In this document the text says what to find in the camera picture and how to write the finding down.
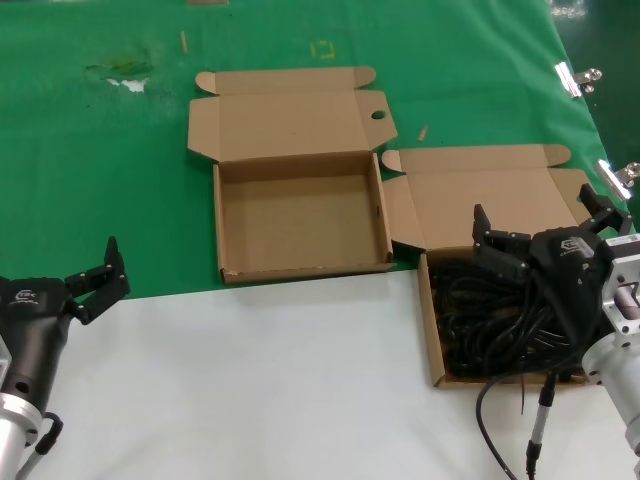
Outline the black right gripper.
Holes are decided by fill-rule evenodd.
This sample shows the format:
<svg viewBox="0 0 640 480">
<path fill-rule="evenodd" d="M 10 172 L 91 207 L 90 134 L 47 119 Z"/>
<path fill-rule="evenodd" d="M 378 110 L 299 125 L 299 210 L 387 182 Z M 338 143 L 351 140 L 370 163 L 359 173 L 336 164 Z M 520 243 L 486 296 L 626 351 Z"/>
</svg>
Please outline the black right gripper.
<svg viewBox="0 0 640 480">
<path fill-rule="evenodd" d="M 580 227 L 535 234 L 495 230 L 481 204 L 474 206 L 472 230 L 475 263 L 505 281 L 523 285 L 529 278 L 530 255 L 536 280 L 551 304 L 570 348 L 584 353 L 593 344 L 602 316 L 602 288 L 611 257 L 599 233 L 612 228 L 631 233 L 632 216 L 585 183 L 579 200 L 589 213 Z"/>
</svg>

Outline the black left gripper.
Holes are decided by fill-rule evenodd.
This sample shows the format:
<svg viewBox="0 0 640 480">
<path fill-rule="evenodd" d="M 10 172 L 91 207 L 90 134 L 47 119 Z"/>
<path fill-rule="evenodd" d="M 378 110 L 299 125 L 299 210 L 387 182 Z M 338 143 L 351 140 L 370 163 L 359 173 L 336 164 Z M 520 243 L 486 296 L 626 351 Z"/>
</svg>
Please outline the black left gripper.
<svg viewBox="0 0 640 480">
<path fill-rule="evenodd" d="M 131 292 L 114 236 L 102 265 L 67 277 L 1 279 L 1 338 L 11 362 L 1 391 L 45 408 L 72 316 L 89 325 Z"/>
</svg>

